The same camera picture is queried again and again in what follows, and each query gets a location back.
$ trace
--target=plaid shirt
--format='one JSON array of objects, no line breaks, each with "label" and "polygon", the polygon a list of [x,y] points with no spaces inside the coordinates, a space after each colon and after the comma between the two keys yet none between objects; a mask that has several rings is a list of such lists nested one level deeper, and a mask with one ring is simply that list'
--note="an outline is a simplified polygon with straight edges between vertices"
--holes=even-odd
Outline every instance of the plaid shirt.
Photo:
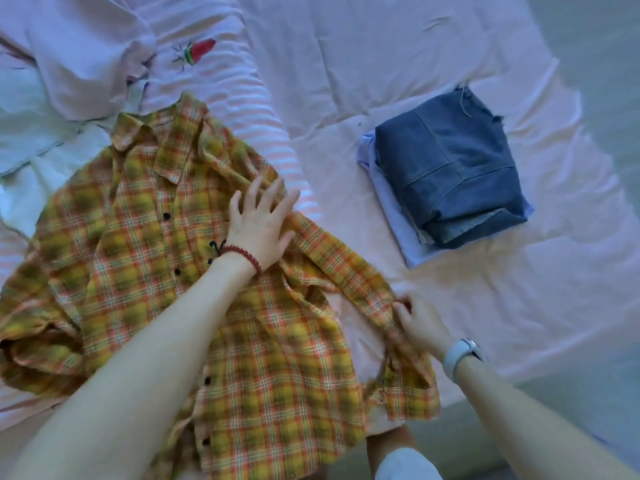
[{"label": "plaid shirt", "polygon": [[[1,371],[14,387],[70,395],[194,284],[228,230],[228,203],[275,170],[184,94],[121,114],[105,148],[55,194],[0,299]],[[435,375],[392,316],[394,295],[362,257],[300,213],[283,259],[231,305],[150,476],[180,459],[220,479],[294,479],[365,436],[364,414],[438,410]],[[324,291],[383,334],[386,370],[361,387]]]}]

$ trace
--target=hand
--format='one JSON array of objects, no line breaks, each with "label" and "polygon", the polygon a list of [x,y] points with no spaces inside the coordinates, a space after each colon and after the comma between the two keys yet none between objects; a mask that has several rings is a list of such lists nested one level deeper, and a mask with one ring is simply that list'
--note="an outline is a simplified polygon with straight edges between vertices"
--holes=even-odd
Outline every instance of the hand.
[{"label": "hand", "polygon": [[421,298],[411,297],[412,312],[402,303],[394,303],[394,311],[404,332],[414,347],[426,351],[442,362],[449,348],[456,343],[436,309]]},{"label": "hand", "polygon": [[262,269],[267,269],[276,263],[295,235],[293,231],[286,232],[282,237],[280,231],[284,219],[293,210],[293,205],[300,198],[300,191],[289,193],[278,206],[271,211],[273,200],[283,185],[278,178],[265,190],[256,205],[258,189],[262,183],[262,177],[256,178],[244,196],[242,214],[238,204],[242,193],[240,190],[231,197],[229,202],[229,234],[227,245],[235,245],[249,251],[258,259]]}]

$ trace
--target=denim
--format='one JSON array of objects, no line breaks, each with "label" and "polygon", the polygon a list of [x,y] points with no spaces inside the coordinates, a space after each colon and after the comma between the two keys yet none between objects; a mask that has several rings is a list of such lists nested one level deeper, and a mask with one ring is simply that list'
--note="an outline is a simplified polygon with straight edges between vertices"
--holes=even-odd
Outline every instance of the denim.
[{"label": "denim", "polygon": [[382,123],[374,144],[406,217],[436,247],[457,249],[522,224],[533,211],[502,119],[468,87]]}]

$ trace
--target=finger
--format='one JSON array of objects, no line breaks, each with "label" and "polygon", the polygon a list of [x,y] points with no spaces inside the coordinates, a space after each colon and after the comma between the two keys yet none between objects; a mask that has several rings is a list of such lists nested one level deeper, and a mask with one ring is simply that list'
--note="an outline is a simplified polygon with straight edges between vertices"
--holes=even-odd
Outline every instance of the finger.
[{"label": "finger", "polygon": [[397,301],[394,303],[393,307],[394,307],[396,316],[400,320],[400,323],[402,323],[402,328],[405,331],[411,330],[412,317],[411,317],[411,314],[409,313],[409,310],[407,310],[402,303],[399,303]]},{"label": "finger", "polygon": [[240,208],[238,205],[240,204],[240,197],[242,196],[242,192],[240,190],[236,190],[234,192],[233,197],[229,200],[229,225],[234,226],[240,222],[242,216],[240,215]]},{"label": "finger", "polygon": [[273,199],[276,197],[278,191],[282,186],[282,179],[276,178],[274,183],[269,185],[269,188],[265,190],[260,197],[260,204],[258,204],[258,211],[260,212],[270,212],[271,206],[273,205]]},{"label": "finger", "polygon": [[280,238],[280,240],[278,241],[278,249],[280,250],[280,255],[284,254],[284,251],[287,250],[295,236],[296,233],[290,230],[284,233],[284,235]]},{"label": "finger", "polygon": [[287,217],[291,213],[291,211],[293,210],[293,206],[296,204],[299,198],[300,191],[294,190],[293,192],[287,194],[284,199],[282,199],[282,202],[280,202],[273,211],[279,222],[283,222],[285,217]]},{"label": "finger", "polygon": [[255,200],[258,197],[258,189],[260,188],[260,184],[262,183],[262,177],[256,178],[249,185],[249,190],[247,190],[246,195],[244,196],[244,206],[242,209],[242,213],[252,212],[255,210]]}]

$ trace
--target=stack of folded clothes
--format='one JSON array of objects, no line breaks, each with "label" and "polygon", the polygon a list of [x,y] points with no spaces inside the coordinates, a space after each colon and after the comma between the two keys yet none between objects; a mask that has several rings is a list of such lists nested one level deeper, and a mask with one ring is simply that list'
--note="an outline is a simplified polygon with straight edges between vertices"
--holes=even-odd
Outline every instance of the stack of folded clothes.
[{"label": "stack of folded clothes", "polygon": [[369,171],[409,268],[533,213],[502,118],[466,86],[365,134],[358,163]]}]

